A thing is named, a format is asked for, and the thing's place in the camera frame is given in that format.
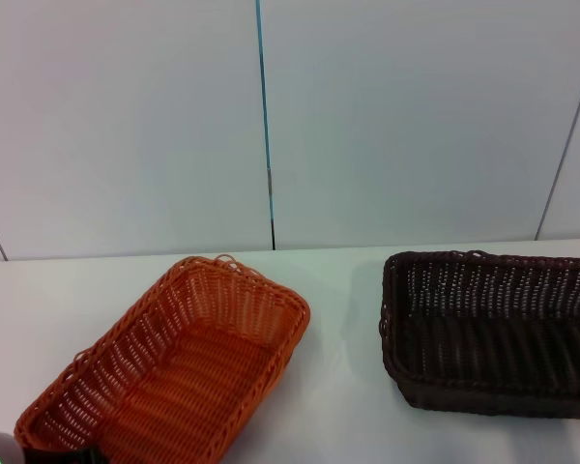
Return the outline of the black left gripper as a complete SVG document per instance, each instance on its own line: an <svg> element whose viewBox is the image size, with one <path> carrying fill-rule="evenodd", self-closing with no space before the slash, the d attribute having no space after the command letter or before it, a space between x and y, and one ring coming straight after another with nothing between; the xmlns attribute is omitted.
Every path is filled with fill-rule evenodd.
<svg viewBox="0 0 580 464"><path fill-rule="evenodd" d="M102 464L102 453L95 447L69 451L23 449L26 464Z"/></svg>

